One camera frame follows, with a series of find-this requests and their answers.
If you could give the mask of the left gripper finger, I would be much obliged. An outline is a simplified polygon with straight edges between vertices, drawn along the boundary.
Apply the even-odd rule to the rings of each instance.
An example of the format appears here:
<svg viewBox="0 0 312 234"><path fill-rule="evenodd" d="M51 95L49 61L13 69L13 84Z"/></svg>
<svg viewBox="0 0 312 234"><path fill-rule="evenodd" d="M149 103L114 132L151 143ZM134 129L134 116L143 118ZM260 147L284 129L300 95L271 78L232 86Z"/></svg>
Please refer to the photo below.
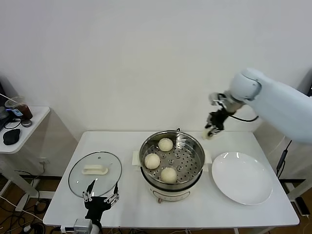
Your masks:
<svg viewBox="0 0 312 234"><path fill-rule="evenodd" d="M108 204L115 204L119 200L119 193L118 193L118 182L115 184L113 194L107 197L104 202Z"/></svg>
<svg viewBox="0 0 312 234"><path fill-rule="evenodd" d="M84 202L92 201L92 190L93 190L94 184L95 184L95 180L93 180L92 183L88 185L86 191L82 192Z"/></svg>

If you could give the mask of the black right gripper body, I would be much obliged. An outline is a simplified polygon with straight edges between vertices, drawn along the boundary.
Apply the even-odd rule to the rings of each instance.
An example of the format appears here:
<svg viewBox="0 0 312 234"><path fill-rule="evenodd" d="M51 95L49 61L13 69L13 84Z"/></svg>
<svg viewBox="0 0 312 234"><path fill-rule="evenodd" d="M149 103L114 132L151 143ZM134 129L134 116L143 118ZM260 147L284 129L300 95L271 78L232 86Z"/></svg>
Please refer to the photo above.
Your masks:
<svg viewBox="0 0 312 234"><path fill-rule="evenodd" d="M214 114L214 124L217 127L224 127L225 120L231 115L231 113L227 112L225 109L219 109L209 114Z"/></svg>

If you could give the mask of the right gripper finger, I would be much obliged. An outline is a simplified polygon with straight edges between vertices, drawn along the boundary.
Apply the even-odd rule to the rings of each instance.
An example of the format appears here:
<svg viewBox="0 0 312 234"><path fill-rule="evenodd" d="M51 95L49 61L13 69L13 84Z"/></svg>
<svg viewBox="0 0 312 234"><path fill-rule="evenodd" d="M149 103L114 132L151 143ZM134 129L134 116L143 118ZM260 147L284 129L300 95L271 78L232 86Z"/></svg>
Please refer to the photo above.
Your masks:
<svg viewBox="0 0 312 234"><path fill-rule="evenodd" d="M224 130L224 127L211 126L209 128L209 137L214 137Z"/></svg>
<svg viewBox="0 0 312 234"><path fill-rule="evenodd" d="M209 114L206 120L205 129L212 129L215 127L215 117L214 114Z"/></svg>

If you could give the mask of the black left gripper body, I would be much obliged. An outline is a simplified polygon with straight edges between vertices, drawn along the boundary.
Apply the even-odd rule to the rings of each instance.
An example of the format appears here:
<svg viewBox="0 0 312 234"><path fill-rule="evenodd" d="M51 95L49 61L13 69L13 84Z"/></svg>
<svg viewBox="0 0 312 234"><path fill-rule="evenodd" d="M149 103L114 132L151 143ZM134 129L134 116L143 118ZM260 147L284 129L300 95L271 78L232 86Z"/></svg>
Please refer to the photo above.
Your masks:
<svg viewBox="0 0 312 234"><path fill-rule="evenodd" d="M92 196L84 199L84 206L87 209L86 219L101 220L105 211L111 209L115 196L100 197Z"/></svg>

